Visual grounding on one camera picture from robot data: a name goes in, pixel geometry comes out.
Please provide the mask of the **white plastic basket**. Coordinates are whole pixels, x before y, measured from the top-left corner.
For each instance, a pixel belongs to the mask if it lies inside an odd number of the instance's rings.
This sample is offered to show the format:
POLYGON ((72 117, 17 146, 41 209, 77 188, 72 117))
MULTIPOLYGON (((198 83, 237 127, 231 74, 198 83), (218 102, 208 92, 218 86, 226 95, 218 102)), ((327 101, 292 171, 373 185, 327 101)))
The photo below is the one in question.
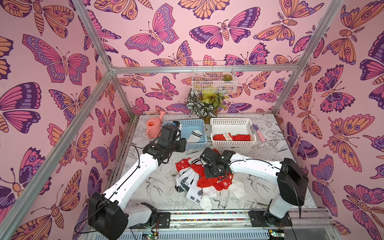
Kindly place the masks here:
POLYGON ((257 143, 257 137, 253 130, 251 119, 246 118, 212 118, 210 120, 212 132, 211 140, 214 135, 230 133, 234 135, 251 135, 251 141, 214 141, 213 147, 233 147, 233 148, 250 148, 257 143))

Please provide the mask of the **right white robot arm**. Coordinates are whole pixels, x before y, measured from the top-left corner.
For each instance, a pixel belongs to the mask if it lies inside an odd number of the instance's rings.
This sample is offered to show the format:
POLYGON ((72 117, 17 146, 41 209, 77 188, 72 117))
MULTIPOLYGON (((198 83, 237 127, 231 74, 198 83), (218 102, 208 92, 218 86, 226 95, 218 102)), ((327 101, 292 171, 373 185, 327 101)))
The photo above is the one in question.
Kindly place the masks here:
POLYGON ((281 162, 271 162, 243 156, 234 151, 223 151, 218 154, 211 148, 205 148, 200 155, 206 178, 224 179, 233 173, 244 173, 262 178, 278 186, 279 192, 268 204, 261 215, 250 211, 249 217, 259 226, 280 227, 284 224, 292 226, 288 212, 293 206, 299 209, 305 203, 309 178, 298 164, 289 158, 281 162))

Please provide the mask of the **plain red sock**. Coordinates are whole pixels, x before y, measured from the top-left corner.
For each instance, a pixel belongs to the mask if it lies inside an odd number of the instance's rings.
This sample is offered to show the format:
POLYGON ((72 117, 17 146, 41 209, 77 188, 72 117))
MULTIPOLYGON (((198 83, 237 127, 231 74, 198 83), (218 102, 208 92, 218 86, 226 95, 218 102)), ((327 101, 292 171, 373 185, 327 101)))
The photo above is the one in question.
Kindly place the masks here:
POLYGON ((214 135, 212 140, 214 141, 232 141, 233 137, 230 133, 214 135))

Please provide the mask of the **light blue plastic basket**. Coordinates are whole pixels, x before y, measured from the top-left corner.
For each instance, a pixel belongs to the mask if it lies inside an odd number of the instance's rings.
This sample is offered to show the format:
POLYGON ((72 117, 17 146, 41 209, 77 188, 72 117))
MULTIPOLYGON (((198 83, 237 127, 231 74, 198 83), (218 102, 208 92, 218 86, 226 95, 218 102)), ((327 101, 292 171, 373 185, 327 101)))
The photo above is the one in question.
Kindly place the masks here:
POLYGON ((207 142, 205 123, 201 119, 165 122, 159 140, 165 149, 179 153, 203 149, 207 142))

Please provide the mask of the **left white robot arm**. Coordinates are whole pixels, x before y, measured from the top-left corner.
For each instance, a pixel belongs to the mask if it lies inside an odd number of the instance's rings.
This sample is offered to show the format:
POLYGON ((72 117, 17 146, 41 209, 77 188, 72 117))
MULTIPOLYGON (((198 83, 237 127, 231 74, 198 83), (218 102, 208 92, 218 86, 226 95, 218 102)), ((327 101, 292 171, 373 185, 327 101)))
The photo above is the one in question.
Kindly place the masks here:
POLYGON ((187 140, 181 136, 182 124, 174 121, 162 127, 160 136, 149 142, 138 161, 104 193, 91 196, 88 225, 109 240, 118 239, 126 228, 156 224, 157 209, 148 203, 127 204, 132 195, 160 165, 167 164, 174 152, 183 153, 187 140))

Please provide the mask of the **white sock black stripes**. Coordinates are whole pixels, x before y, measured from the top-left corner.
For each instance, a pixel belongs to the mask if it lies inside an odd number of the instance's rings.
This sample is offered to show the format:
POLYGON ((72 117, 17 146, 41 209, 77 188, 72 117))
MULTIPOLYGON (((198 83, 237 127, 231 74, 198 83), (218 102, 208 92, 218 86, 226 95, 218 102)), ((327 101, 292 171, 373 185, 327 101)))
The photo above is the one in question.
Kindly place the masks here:
POLYGON ((198 143, 203 136, 203 133, 200 130, 194 130, 191 132, 189 138, 187 139, 187 143, 198 143))

